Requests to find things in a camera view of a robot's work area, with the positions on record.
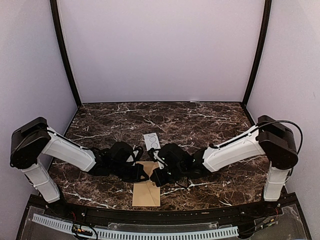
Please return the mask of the brown kraft envelope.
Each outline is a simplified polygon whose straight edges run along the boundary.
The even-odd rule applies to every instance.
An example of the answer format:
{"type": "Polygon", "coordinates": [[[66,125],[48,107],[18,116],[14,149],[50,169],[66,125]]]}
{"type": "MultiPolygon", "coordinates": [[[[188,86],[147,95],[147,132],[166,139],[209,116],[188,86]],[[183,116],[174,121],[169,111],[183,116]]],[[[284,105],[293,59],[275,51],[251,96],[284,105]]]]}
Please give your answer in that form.
{"type": "Polygon", "coordinates": [[[133,185],[133,207],[160,207],[160,187],[151,180],[135,183],[133,185]]]}

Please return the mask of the white sticker sheet wax seal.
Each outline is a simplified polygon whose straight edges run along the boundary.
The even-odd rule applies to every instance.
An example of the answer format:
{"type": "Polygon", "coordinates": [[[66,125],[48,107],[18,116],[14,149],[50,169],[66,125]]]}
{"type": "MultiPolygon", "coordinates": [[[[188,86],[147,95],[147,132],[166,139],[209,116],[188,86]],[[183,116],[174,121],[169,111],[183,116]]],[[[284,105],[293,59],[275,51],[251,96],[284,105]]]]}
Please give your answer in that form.
{"type": "Polygon", "coordinates": [[[155,132],[144,134],[143,138],[147,151],[149,151],[150,149],[161,148],[158,135],[155,132]]]}

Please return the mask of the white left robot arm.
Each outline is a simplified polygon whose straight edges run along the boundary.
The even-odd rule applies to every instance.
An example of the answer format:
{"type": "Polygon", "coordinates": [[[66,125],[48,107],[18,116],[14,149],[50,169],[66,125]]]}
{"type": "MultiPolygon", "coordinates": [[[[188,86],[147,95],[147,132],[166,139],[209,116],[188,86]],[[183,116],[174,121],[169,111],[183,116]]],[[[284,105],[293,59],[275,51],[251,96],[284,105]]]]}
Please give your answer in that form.
{"type": "Polygon", "coordinates": [[[71,208],[39,162],[40,155],[62,160],[92,176],[114,175],[123,182],[140,183],[149,180],[144,166],[138,163],[143,153],[142,147],[132,148],[123,141],[104,149],[83,147],[55,132],[45,118],[37,117],[12,133],[10,166],[24,173],[58,217],[67,218],[71,208]]]}

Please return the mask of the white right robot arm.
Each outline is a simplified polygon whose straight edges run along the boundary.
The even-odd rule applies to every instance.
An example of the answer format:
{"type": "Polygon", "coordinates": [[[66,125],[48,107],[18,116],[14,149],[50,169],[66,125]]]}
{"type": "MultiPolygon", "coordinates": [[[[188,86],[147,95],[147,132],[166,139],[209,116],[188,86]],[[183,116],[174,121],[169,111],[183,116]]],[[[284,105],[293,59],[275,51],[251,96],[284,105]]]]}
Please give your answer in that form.
{"type": "Polygon", "coordinates": [[[255,205],[255,213],[266,217],[275,208],[281,191],[293,168],[298,163],[302,145],[296,145],[293,131],[286,126],[296,123],[274,120],[262,115],[257,124],[247,131],[218,145],[210,144],[193,154],[175,143],[160,149],[150,149],[149,156],[160,166],[152,171],[150,180],[157,187],[179,181],[181,178],[198,179],[239,161],[266,155],[269,169],[263,188],[263,200],[255,205]]]}

